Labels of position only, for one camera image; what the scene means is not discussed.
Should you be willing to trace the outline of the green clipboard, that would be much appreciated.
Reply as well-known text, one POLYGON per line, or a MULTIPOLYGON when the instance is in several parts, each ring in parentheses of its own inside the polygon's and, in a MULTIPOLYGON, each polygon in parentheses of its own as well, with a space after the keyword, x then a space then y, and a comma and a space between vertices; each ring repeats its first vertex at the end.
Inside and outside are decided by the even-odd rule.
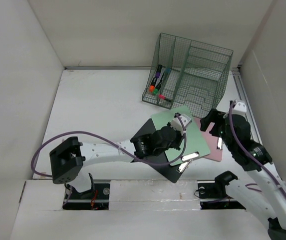
POLYGON ((164 127, 174 118, 175 113, 180 113, 181 115, 185 114, 191 119, 191 123, 186 129, 187 145, 183 156, 195 152, 199 153, 199 158, 209 155, 210 149, 206 140, 202 137, 201 131, 199 130, 190 110, 185 105, 151 115, 155 129, 160 130, 164 127))

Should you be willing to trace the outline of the black clipboard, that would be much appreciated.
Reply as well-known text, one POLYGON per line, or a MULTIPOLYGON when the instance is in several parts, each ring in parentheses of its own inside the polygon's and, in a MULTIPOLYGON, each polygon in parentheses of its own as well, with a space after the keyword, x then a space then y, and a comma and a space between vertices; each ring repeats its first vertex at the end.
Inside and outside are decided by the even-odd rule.
MULTIPOLYGON (((159 130, 174 130, 170 127, 168 123, 159 130)), ((165 152, 155 155, 155 132, 158 131, 155 129, 152 119, 148 119, 147 122, 141 127, 141 129, 134 135, 130 140, 135 147, 134 155, 149 163, 152 163, 151 167, 165 177, 167 180, 172 183, 176 183, 177 180, 182 175, 178 172, 178 166, 171 166, 169 164, 169 157, 166 156, 165 152)), ((182 150, 174 150, 174 158, 177 158, 182 150)))

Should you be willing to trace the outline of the pink highlighter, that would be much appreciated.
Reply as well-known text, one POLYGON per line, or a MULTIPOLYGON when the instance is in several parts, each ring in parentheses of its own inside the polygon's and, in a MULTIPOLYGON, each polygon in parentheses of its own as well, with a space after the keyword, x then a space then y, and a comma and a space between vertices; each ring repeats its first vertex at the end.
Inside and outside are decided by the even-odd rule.
POLYGON ((165 97, 164 95, 161 95, 161 94, 158 94, 157 97, 160 99, 160 100, 163 100, 163 101, 166 101, 166 102, 169 102, 171 103, 172 100, 168 97, 165 97))

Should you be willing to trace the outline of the green highlighter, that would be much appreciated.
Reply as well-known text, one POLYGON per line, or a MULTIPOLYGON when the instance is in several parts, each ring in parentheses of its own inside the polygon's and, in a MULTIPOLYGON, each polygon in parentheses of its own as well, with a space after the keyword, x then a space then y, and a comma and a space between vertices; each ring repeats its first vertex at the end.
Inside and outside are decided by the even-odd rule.
POLYGON ((159 83, 155 86, 155 88, 153 90, 154 95, 156 95, 159 92, 161 85, 162 85, 162 81, 159 81, 159 83))

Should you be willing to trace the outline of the orange highlighter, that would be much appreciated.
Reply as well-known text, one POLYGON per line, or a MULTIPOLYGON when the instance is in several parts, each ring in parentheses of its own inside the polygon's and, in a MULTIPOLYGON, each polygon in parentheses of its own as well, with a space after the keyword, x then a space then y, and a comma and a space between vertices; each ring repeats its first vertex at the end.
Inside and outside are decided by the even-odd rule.
POLYGON ((149 86, 149 88, 148 88, 148 91, 149 92, 153 92, 154 91, 154 89, 155 89, 155 85, 156 85, 156 83, 157 83, 157 78, 156 77, 154 77, 153 79, 152 79, 152 81, 151 81, 151 83, 150 83, 150 86, 149 86))

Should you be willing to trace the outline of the blue highlighter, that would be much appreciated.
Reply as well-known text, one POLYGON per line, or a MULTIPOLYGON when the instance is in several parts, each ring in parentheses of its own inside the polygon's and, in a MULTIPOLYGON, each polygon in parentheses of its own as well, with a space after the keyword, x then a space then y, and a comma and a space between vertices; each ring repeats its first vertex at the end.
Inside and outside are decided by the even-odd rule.
POLYGON ((165 70, 164 70, 164 72, 163 72, 163 74, 162 74, 162 76, 161 76, 160 82, 162 82, 163 80, 166 79, 166 77, 167 77, 167 75, 170 73, 170 71, 171 71, 170 68, 168 68, 168 67, 165 68, 165 70))

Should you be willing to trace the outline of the purple highlighter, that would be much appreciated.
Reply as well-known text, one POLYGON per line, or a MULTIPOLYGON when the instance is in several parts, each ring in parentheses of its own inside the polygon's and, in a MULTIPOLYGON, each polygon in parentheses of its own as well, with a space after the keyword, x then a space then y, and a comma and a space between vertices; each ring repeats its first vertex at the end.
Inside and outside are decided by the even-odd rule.
POLYGON ((156 72, 155 72, 155 78, 156 79, 158 79, 159 78, 159 76, 160 76, 160 73, 161 73, 161 70, 162 70, 162 65, 161 64, 159 64, 158 66, 157 66, 157 69, 156 69, 156 72))

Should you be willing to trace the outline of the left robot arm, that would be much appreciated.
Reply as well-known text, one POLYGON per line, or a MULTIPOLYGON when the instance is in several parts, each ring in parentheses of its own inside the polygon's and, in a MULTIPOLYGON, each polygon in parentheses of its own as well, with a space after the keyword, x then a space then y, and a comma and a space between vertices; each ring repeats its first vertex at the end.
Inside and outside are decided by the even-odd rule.
POLYGON ((50 153, 52 182, 68 184, 83 198, 94 194, 94 184, 90 173, 84 167, 100 163, 125 162, 144 163, 151 167, 162 168, 169 162, 155 162, 168 149, 179 150, 186 143, 186 128, 167 124, 151 134, 115 143, 107 140, 104 144, 80 142, 72 136, 64 140, 50 153))

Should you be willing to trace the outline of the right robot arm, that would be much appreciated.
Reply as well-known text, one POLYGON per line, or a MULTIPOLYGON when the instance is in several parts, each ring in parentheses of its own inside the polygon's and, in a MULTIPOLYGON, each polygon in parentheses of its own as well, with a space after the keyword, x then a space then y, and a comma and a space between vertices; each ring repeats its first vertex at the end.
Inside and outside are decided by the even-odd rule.
POLYGON ((244 206, 267 228, 270 239, 286 240, 286 185, 266 148, 251 138, 246 112, 244 104, 235 103, 228 112, 212 109, 200 120, 200 129, 204 132, 213 124, 210 134, 222 139, 233 159, 255 181, 261 193, 252 192, 231 171, 215 177, 214 191, 244 206))

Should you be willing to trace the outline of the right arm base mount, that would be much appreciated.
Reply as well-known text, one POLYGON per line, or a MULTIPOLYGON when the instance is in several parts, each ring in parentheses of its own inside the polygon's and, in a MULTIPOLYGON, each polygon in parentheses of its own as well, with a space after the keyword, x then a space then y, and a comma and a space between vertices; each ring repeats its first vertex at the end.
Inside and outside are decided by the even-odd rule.
POLYGON ((228 196, 226 186, 238 177, 230 171, 225 171, 214 180, 198 181, 194 196, 200 200, 201 210, 245 210, 239 202, 228 196))

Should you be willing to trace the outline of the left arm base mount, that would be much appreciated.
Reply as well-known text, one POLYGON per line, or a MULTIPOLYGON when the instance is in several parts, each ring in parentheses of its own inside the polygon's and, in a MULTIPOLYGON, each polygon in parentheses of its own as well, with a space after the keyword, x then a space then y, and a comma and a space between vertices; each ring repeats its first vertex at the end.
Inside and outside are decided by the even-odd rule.
POLYGON ((62 203, 64 210, 90 210, 101 211, 109 209, 110 182, 94 181, 92 175, 86 173, 77 183, 85 184, 88 189, 78 192, 67 181, 59 181, 64 184, 65 194, 62 203))

